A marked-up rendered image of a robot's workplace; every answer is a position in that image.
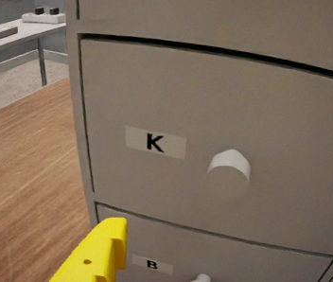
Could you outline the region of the white chest of drawers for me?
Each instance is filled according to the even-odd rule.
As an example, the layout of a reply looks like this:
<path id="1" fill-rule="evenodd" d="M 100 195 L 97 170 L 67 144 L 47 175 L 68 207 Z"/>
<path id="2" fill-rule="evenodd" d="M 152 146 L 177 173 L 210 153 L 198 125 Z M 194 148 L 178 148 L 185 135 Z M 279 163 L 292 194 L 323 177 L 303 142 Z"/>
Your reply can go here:
<path id="1" fill-rule="evenodd" d="M 95 193 L 94 187 L 87 132 L 80 40 L 83 40 L 94 34 L 108 34 L 168 40 L 190 44 L 202 44 L 255 53 L 293 62 L 300 62 L 329 70 L 333 70 L 333 55 L 288 44 L 280 44 L 256 38 L 194 28 L 126 22 L 80 20 L 79 0 L 64 0 L 64 3 L 73 116 L 78 145 L 80 171 L 92 231 L 96 226 L 99 225 L 97 204 L 105 203 L 155 219 L 165 220 L 225 236 L 243 238 L 251 241 L 292 249 L 333 255 L 333 248 L 330 247 L 241 232 L 238 230 L 172 216 L 97 195 Z"/>

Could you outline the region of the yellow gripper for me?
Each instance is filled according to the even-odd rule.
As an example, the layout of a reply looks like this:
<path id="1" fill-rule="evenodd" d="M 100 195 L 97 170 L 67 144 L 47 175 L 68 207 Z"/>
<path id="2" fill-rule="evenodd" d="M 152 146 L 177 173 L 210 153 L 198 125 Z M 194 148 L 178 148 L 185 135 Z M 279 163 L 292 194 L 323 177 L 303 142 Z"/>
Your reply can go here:
<path id="1" fill-rule="evenodd" d="M 124 218 L 101 222 L 66 259 L 49 282 L 115 282 L 126 269 L 128 223 Z"/>

